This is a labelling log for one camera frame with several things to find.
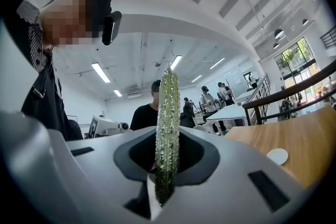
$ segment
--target black slot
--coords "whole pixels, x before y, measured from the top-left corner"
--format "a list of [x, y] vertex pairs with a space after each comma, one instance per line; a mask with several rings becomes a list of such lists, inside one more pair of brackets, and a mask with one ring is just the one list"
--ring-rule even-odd
[[247, 175], [256, 186], [272, 212], [277, 211], [289, 202], [289, 198], [263, 171], [256, 171]]
[[83, 148], [79, 148], [77, 150], [73, 150], [71, 151], [73, 157], [85, 154], [85, 153], [89, 153], [91, 151], [94, 151], [94, 149], [92, 147], [83, 147]]

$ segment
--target ceiling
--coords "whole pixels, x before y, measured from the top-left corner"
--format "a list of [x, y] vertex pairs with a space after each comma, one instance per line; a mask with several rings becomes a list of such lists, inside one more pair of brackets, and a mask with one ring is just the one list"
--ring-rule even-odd
[[[246, 54], [262, 60], [272, 54], [274, 30], [283, 27], [291, 31], [291, 26], [296, 25], [290, 35], [299, 34], [303, 30], [300, 22], [304, 18], [312, 20], [317, 4], [311, 2], [112, 0], [112, 9], [123, 14], [119, 35], [112, 45], [60, 49], [55, 52], [55, 63], [83, 87], [108, 98], [115, 96], [113, 89], [122, 93], [146, 91], [152, 81], [161, 77], [168, 61], [182, 55], [175, 71], [184, 87], [201, 74], [205, 77], [212, 71], [209, 67], [222, 57], [232, 59]], [[93, 61], [100, 63], [111, 83], [103, 83], [93, 71]]]

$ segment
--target white shirt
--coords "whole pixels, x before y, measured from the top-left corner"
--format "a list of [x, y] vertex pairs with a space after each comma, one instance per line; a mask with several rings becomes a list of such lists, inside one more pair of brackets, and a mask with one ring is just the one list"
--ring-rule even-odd
[[218, 93], [223, 98], [223, 100], [228, 100], [229, 99], [228, 94], [227, 94], [227, 90], [224, 87], [218, 88]]
[[212, 95], [210, 93], [208, 93], [208, 94], [202, 94], [201, 95], [200, 103], [201, 104], [208, 104], [208, 101], [211, 101], [212, 105], [205, 107], [204, 108], [205, 111], [206, 112], [214, 112], [214, 111], [216, 111], [217, 109], [216, 109], [216, 106], [214, 104], [215, 99], [212, 97]]
[[256, 83], [256, 80], [252, 75], [249, 78], [251, 79], [251, 84]]

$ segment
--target white device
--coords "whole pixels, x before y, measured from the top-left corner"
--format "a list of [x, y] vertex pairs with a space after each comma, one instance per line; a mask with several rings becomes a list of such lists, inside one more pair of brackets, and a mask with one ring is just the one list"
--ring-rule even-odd
[[128, 124], [125, 122], [115, 122], [100, 116], [93, 116], [88, 138], [120, 134], [124, 133], [128, 129]]

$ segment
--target black t-shirt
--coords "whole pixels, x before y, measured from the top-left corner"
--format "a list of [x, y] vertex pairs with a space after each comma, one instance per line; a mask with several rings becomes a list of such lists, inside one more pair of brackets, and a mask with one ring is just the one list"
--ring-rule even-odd
[[135, 131], [149, 126], [156, 126], [158, 117], [157, 110], [149, 104], [138, 107], [135, 111], [130, 129]]

